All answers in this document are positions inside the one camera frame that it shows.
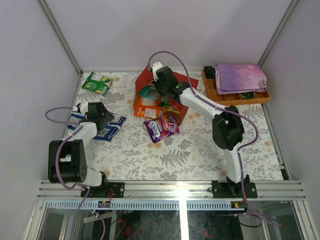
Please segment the blue white snack packet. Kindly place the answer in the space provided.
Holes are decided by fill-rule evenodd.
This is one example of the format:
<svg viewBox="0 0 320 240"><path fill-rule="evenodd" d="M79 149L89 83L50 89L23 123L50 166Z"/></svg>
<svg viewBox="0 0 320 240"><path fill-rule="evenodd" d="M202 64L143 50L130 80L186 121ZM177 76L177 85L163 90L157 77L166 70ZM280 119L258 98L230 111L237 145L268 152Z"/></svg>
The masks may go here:
<svg viewBox="0 0 320 240"><path fill-rule="evenodd" d="M102 131L97 131L97 135L93 139L108 142L112 141L112 138L118 133L118 131L123 126L124 122L127 120L127 118L124 116L120 116L115 113L112 114L114 115L114 119L110 121ZM72 112L68 121L76 123L85 122L85 115L76 114L75 112Z"/></svg>

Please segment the red brown paper bag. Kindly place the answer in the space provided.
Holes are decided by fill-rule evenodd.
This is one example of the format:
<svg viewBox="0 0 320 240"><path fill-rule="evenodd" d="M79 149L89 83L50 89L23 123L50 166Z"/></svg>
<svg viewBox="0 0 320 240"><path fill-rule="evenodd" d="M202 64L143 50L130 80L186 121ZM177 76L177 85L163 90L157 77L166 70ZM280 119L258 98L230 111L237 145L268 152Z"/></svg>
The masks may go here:
<svg viewBox="0 0 320 240"><path fill-rule="evenodd" d="M171 113L180 125L189 108L180 103L178 96L170 97L168 92L163 93L157 85L159 82L155 80L155 75L146 67L136 79L133 115L157 119Z"/></svg>

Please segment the green Fox's candy bag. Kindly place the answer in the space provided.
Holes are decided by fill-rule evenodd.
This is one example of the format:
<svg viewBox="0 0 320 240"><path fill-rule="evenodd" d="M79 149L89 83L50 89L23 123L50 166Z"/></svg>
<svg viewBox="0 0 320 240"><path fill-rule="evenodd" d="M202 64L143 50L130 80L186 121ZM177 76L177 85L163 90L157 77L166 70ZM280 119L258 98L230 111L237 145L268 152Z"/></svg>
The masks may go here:
<svg viewBox="0 0 320 240"><path fill-rule="evenodd" d="M112 77L104 76L92 71L81 87L90 92L95 92L104 96L111 88L113 81L114 79Z"/></svg>

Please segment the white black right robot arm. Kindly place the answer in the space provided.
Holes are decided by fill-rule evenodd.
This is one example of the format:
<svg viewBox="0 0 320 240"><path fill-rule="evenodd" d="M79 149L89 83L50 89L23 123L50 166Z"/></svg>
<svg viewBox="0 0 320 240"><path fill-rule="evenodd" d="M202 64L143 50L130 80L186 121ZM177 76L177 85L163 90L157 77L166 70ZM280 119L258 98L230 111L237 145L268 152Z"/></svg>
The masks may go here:
<svg viewBox="0 0 320 240"><path fill-rule="evenodd" d="M211 122L212 139L223 151L227 167L228 192L233 197L240 197L246 191L246 185L241 181L243 167L237 157L236 150L243 141L244 126L238 109L231 105L222 105L199 93L187 77L187 81L179 82L171 68L156 62L148 67L153 75L151 83L158 93L183 106L199 112Z"/></svg>

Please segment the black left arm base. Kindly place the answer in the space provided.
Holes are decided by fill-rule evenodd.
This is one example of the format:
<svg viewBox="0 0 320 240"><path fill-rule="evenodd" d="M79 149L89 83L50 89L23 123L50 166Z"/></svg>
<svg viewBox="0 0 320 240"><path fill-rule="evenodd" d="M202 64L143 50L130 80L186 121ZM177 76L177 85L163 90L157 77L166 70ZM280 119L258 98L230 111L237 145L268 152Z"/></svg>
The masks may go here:
<svg viewBox="0 0 320 240"><path fill-rule="evenodd" d="M123 198L125 193L124 182L109 182L106 186L90 187L88 198L116 199Z"/></svg>

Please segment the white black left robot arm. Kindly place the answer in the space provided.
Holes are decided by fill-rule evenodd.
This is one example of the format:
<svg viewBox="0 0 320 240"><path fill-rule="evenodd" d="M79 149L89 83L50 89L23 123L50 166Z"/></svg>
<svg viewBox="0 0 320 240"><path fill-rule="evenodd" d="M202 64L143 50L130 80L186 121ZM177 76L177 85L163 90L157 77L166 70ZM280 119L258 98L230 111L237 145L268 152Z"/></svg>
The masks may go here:
<svg viewBox="0 0 320 240"><path fill-rule="evenodd" d="M83 114L83 119L74 122L58 121L49 113L68 109ZM83 102L74 107L55 107L45 113L47 120L64 125L75 125L75 130L48 146L47 177L50 183L60 183L67 190L77 185L92 188L98 197L105 197L110 190L105 173L89 169L85 153L86 145L96 137L115 116L102 102Z"/></svg>

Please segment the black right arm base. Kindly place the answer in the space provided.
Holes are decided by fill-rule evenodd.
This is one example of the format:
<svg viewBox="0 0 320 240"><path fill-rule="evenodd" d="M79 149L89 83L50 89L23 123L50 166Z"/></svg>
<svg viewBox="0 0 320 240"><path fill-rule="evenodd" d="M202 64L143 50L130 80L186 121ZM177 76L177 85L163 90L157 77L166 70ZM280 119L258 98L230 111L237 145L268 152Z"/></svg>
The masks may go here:
<svg viewBox="0 0 320 240"><path fill-rule="evenodd" d="M256 185L251 182L247 174L243 180L244 193L247 199L256 199L258 197ZM242 192L242 182L234 183L228 177L225 182L214 180L211 182L212 194L216 199L244 198Z"/></svg>

